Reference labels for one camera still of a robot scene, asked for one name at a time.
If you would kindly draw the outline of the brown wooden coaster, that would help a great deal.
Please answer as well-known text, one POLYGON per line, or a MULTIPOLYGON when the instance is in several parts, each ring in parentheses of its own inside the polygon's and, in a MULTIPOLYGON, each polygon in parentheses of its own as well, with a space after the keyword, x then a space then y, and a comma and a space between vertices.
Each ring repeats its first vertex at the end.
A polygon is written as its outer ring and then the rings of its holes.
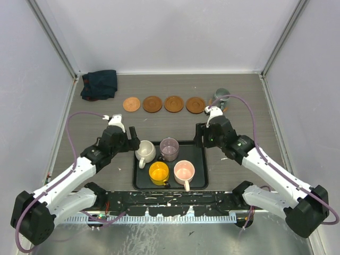
POLYGON ((206 107, 205 101, 200 97, 191 97, 186 101, 186 108, 192 114, 200 114, 206 107))
POLYGON ((157 96, 149 96, 143 101, 143 109, 148 113, 156 113, 163 106, 162 100, 157 96))
POLYGON ((184 101, 179 96, 169 96, 164 102, 165 109, 170 113, 178 113, 184 107, 184 101))

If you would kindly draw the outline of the woven rattan coaster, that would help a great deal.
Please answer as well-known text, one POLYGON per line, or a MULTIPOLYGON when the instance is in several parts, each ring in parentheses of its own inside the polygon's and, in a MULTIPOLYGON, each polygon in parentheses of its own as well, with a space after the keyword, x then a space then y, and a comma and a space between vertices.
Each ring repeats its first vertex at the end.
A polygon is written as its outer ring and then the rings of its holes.
MULTIPOLYGON (((214 100, 212 98, 210 98, 208 105, 211 105, 213 103, 213 101, 214 100)), ((228 110, 228 107, 227 106, 225 106, 225 107, 221 106, 220 109, 222 110, 222 112, 226 112, 228 110)))
POLYGON ((123 102, 123 108, 127 112, 137 111, 140 105, 140 100, 137 97, 129 97, 123 102))

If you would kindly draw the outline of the pink ceramic mug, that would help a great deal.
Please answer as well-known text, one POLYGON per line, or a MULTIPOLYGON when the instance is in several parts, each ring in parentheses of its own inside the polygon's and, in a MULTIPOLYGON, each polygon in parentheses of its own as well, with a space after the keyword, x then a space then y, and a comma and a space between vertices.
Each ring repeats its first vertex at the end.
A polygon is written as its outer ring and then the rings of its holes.
POLYGON ((190 182, 195 172, 194 165, 187 160, 181 160, 174 166, 174 178, 178 184, 184 186, 186 192, 190 191, 190 182))

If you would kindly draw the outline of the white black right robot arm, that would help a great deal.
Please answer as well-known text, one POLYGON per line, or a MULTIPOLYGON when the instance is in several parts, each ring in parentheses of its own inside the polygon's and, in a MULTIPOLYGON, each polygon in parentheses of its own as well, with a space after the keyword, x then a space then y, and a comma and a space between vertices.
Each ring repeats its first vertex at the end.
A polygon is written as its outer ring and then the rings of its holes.
POLYGON ((246 135, 238 135, 225 116, 215 116, 195 126, 197 147, 219 148, 227 158, 251 170, 269 184, 276 194, 263 191, 248 181, 233 190, 233 203, 239 209, 260 207, 284 219, 300 237, 308 238, 329 216, 328 192, 312 187, 272 161, 246 135))

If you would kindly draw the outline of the grey ceramic mug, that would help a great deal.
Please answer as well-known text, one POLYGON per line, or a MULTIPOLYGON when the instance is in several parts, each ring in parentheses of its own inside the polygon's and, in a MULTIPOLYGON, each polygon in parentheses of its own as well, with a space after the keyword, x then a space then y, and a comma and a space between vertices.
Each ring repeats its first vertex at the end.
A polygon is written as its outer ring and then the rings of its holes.
POLYGON ((229 100, 227 95, 229 94, 230 92, 225 88, 217 89, 214 93, 214 100, 219 100, 215 103, 215 106, 219 107, 222 111, 225 111, 227 109, 227 103, 229 100))

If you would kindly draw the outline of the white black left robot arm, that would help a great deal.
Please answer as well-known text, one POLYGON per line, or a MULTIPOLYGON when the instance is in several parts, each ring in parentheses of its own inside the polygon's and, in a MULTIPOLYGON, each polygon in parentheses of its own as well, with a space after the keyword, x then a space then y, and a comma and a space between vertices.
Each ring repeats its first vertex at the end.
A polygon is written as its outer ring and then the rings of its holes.
POLYGON ((102 210, 106 206, 106 190, 93 182, 75 194, 71 192, 110 164, 118 153, 139 149, 135 128, 131 126, 129 130, 127 135, 122 125, 109 125, 96 143, 86 148, 57 178, 33 193, 22 191, 16 197, 10 224, 15 228, 17 245, 20 235, 39 245, 58 224, 78 211, 102 210))

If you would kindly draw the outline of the white ceramic mug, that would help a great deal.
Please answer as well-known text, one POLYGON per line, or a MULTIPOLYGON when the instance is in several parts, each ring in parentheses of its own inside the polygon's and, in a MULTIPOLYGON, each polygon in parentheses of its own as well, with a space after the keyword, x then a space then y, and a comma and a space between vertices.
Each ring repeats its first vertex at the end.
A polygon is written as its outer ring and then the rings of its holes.
POLYGON ((148 140, 142 140, 139 149, 135 151, 138 166, 143 169, 147 163, 152 162, 156 157, 156 148, 154 144, 148 140))

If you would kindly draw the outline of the purple glass cup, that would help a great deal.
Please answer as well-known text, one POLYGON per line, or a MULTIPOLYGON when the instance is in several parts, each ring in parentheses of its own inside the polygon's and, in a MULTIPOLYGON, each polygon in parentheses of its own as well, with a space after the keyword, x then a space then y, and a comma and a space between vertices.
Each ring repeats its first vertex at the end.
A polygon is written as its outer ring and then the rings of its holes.
POLYGON ((179 143, 174 138, 164 138, 159 145, 160 158, 163 161, 172 162, 179 154, 179 143))

